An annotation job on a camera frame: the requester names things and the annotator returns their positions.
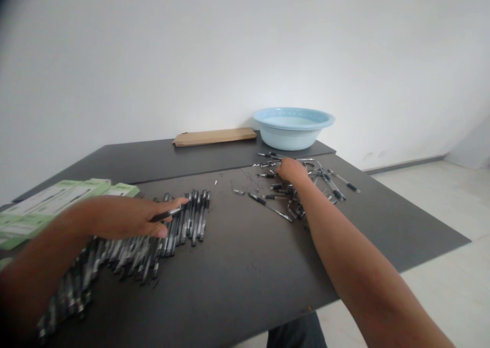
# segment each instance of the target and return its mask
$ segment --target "tiled floor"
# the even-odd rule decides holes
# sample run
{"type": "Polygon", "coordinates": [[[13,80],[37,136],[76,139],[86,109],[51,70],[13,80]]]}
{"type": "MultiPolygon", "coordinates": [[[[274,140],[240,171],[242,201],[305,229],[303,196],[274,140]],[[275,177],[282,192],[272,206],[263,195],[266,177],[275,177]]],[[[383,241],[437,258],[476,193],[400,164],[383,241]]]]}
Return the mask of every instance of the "tiled floor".
{"type": "MultiPolygon", "coordinates": [[[[473,241],[402,276],[457,347],[490,346],[490,169],[440,161],[373,178],[473,241]]],[[[329,348],[366,346],[341,301],[317,312],[329,348]]],[[[263,333],[237,347],[266,343],[263,333]]]]}

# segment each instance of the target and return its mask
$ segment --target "light blue bowl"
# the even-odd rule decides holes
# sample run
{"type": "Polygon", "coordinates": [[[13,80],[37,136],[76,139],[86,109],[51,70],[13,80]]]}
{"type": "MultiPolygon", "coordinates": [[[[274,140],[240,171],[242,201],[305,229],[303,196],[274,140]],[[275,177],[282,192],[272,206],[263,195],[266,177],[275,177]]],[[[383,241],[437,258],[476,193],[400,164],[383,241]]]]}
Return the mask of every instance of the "light blue bowl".
{"type": "Polygon", "coordinates": [[[308,108],[266,108],[254,113],[262,140],[273,148],[296,151],[313,145],[320,131],[333,125],[335,117],[308,108]]]}

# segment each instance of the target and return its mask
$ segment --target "baseboard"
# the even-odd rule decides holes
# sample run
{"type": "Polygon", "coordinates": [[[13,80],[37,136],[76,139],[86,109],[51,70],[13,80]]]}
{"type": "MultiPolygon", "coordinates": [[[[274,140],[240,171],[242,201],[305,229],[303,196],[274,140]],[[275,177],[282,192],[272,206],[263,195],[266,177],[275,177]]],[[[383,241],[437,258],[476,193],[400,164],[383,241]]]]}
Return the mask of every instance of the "baseboard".
{"type": "Polygon", "coordinates": [[[437,162],[437,161],[443,160],[446,157],[446,155],[447,154],[440,155],[440,156],[435,156],[435,157],[424,158],[424,159],[416,159],[414,161],[393,164],[393,165],[389,165],[389,166],[386,166],[386,167],[378,167],[378,168],[366,169],[363,172],[364,173],[367,173],[370,176],[371,175],[376,175],[378,173],[389,172],[389,171],[395,170],[395,169],[401,169],[401,168],[412,167],[412,166],[420,165],[420,164],[437,162]]]}

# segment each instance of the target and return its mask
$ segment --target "hand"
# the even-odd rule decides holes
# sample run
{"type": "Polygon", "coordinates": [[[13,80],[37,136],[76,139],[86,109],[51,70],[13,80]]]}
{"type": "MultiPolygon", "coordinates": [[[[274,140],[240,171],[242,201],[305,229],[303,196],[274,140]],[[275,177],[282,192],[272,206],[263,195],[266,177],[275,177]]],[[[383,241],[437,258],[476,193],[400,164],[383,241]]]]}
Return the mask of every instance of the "hand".
{"type": "Polygon", "coordinates": [[[309,179],[308,170],[296,159],[284,158],[276,171],[283,180],[291,182],[294,186],[309,179]]]}
{"type": "Polygon", "coordinates": [[[150,222],[150,219],[176,209],[187,201],[180,197],[171,202],[156,203],[146,199],[103,195],[76,203],[58,217],[68,226],[75,219],[77,223],[85,224],[79,231],[90,236],[123,239],[149,235],[164,238],[167,236],[167,227],[161,222],[150,222]]]}

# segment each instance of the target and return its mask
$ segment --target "dark gray table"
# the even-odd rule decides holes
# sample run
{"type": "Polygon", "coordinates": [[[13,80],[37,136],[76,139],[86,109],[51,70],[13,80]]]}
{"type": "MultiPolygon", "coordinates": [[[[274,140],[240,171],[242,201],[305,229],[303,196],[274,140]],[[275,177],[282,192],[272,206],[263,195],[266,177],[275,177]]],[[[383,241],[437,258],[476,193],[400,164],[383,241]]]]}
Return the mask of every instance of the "dark gray table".
{"type": "MultiPolygon", "coordinates": [[[[348,198],[338,208],[398,271],[470,242],[337,155],[317,158],[362,191],[337,181],[348,198]]],[[[204,242],[177,249],[151,286],[120,283],[105,269],[87,319],[65,323],[50,346],[229,346],[338,299],[303,224],[232,191],[269,192],[275,180],[255,175],[265,171],[246,167],[140,185],[148,198],[211,189],[204,242]]]]}
{"type": "MultiPolygon", "coordinates": [[[[138,184],[245,167],[264,160],[257,153],[277,151],[262,141],[260,131],[253,140],[190,147],[175,147],[172,142],[173,139],[166,139],[105,145],[13,201],[25,200],[66,179],[101,178],[111,179],[114,184],[138,184]]],[[[335,150],[317,140],[305,150],[290,153],[299,158],[335,153],[335,150]]]]}

